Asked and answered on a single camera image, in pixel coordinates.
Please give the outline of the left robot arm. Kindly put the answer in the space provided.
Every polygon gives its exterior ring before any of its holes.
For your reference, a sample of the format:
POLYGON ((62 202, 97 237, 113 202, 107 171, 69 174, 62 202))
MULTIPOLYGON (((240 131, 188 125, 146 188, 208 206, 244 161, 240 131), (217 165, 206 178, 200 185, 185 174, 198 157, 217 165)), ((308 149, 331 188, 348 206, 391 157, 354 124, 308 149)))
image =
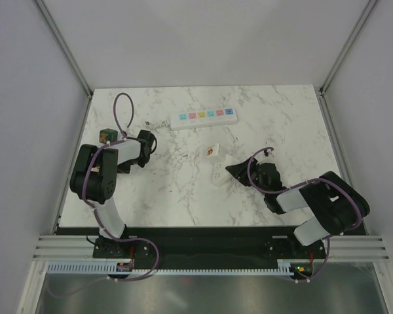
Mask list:
POLYGON ((131 248, 130 240, 123 237, 126 224, 114 200, 117 175, 128 174, 134 165, 145 167, 156 147, 155 135, 141 130, 137 137, 125 137, 100 147, 83 144, 79 149, 69 188, 92 210, 100 235, 110 239, 107 248, 116 257, 126 256, 131 248))

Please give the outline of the white power strip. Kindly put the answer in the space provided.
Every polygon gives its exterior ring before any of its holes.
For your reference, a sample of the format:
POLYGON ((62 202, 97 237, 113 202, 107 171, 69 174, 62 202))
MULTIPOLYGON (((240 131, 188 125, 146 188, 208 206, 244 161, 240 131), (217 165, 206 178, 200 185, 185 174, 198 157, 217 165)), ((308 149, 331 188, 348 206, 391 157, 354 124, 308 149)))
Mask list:
POLYGON ((222 126, 236 124, 237 122, 238 116, 236 110, 231 107, 201 109, 170 115, 170 129, 172 131, 222 126))

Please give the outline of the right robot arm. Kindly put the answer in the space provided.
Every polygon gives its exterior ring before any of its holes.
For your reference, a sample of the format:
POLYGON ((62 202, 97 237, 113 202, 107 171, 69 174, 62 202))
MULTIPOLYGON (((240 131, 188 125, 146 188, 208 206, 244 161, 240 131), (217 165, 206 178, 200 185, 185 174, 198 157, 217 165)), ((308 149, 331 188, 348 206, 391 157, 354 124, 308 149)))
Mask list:
POLYGON ((369 214, 366 200, 336 173, 328 171, 309 183, 287 188, 276 165, 259 163, 255 158, 227 166, 240 184, 262 193, 267 208, 274 214, 309 208, 313 217, 294 229, 287 240, 287 250, 294 257, 310 251, 314 242, 344 233, 369 214))

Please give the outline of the dark green cube plug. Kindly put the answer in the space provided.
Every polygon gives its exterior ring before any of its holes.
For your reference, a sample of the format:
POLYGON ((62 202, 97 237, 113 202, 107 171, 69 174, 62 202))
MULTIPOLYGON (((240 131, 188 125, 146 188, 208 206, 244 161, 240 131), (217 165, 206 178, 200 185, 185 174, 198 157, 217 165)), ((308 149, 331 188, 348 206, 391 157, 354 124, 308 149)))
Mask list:
POLYGON ((119 133, 117 130, 106 128, 99 132, 99 142, 102 144, 112 143, 118 140, 119 133))

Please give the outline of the white cube with print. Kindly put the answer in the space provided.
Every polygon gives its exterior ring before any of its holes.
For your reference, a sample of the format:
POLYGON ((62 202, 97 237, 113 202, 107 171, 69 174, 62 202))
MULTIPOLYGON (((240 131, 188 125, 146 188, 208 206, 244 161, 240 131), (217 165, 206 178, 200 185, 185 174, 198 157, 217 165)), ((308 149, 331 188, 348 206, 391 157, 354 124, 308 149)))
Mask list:
POLYGON ((219 143, 206 147, 204 157, 211 162, 221 161, 221 149, 219 143))

